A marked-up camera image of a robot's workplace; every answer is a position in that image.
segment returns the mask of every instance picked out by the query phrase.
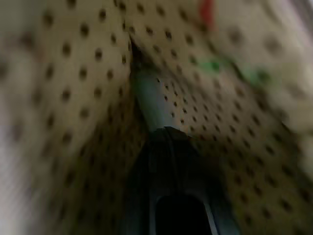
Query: red object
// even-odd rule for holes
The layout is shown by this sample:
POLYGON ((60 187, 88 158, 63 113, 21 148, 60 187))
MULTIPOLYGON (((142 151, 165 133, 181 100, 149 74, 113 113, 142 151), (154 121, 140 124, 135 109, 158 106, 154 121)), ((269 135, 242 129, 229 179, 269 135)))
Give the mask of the red object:
POLYGON ((205 24, 212 29, 213 27, 213 0, 203 0, 200 5, 200 15, 205 24))

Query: pegboard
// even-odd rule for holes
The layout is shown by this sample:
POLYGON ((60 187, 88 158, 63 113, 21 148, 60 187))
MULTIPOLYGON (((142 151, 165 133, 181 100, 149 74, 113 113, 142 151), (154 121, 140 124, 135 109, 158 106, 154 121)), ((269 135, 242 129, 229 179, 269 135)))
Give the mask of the pegboard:
POLYGON ((165 115, 223 176, 242 233, 312 234, 313 188, 294 136, 232 68, 200 66, 237 49, 210 37, 192 1, 48 0, 35 38, 31 115, 13 113, 1 136, 3 234, 118 233, 125 178, 148 134, 129 83, 130 38, 163 71, 165 115))

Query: dark opening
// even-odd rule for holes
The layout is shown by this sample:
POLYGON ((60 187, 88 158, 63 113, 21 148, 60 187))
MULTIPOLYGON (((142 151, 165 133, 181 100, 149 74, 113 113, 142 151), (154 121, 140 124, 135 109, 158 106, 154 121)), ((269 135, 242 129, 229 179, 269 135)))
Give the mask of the dark opening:
POLYGON ((161 198, 156 205, 157 235, 212 235, 204 204, 193 196, 161 198))

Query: black object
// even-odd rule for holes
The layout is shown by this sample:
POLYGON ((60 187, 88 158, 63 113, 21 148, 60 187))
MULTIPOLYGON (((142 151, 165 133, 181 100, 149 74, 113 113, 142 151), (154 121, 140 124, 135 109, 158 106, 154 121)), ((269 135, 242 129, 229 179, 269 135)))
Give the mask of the black object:
POLYGON ((188 137, 153 132, 131 170, 122 235, 239 235, 220 182, 202 170, 188 137))

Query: green object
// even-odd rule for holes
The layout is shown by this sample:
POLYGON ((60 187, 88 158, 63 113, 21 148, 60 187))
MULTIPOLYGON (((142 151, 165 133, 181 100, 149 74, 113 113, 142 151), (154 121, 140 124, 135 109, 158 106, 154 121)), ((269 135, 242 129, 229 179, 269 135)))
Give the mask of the green object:
POLYGON ((244 73, 245 80, 254 87, 264 86, 271 80, 270 75, 262 69, 248 71, 244 73))
MULTIPOLYGON (((200 63, 199 67, 204 71, 217 74, 222 66, 231 67, 232 61, 227 58, 216 58, 200 63)), ((271 76, 264 69, 255 69, 243 72, 244 80, 254 87, 262 87, 271 80, 271 76)))
POLYGON ((206 72, 219 73, 221 71, 221 65, 225 64, 224 60, 215 59, 207 62, 200 63, 199 67, 206 72))

